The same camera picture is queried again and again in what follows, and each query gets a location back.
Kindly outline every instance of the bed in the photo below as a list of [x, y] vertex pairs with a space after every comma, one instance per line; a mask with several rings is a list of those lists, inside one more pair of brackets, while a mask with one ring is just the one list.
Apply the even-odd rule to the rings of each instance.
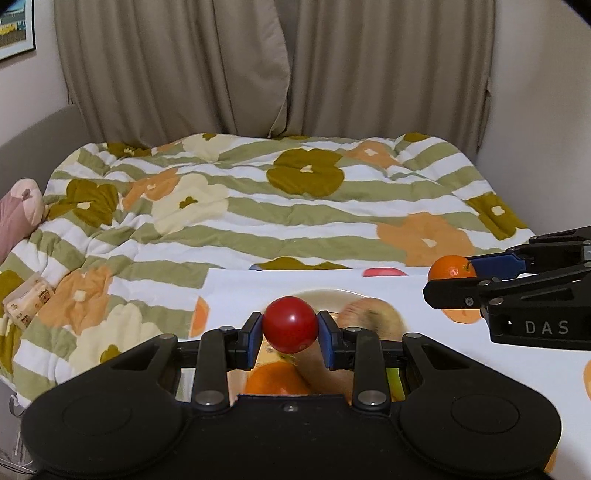
[[52, 173], [47, 219], [0, 267], [0, 295], [40, 273], [55, 295], [0, 327], [22, 406], [159, 334], [207, 330], [211, 268], [428, 267], [532, 232], [439, 138], [199, 133], [152, 149], [86, 144]]

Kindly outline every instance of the curtain fold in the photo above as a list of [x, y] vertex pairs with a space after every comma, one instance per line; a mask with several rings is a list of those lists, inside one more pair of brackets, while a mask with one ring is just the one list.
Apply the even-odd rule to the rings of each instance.
[[273, 0], [56, 0], [64, 76], [95, 141], [285, 128], [290, 65]]
[[475, 156], [494, 0], [298, 1], [286, 134], [417, 131]]

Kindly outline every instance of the white wall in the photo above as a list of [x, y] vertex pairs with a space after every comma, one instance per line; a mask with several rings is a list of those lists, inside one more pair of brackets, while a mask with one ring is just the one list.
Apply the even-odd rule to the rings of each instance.
[[67, 106], [53, 0], [36, 0], [34, 8], [37, 49], [0, 62], [0, 145]]
[[497, 0], [477, 166], [535, 233], [591, 225], [591, 28], [561, 0]]

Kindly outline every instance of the framed picture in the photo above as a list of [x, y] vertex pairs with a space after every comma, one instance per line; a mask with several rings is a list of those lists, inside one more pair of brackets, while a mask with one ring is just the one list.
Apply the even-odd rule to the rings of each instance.
[[0, 15], [0, 60], [35, 50], [33, 0], [15, 0]]

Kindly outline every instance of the pink plush toy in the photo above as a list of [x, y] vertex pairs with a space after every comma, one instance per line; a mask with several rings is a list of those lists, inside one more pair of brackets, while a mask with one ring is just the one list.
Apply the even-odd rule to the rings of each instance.
[[0, 200], [0, 263], [37, 228], [43, 211], [43, 195], [35, 180], [19, 180]]

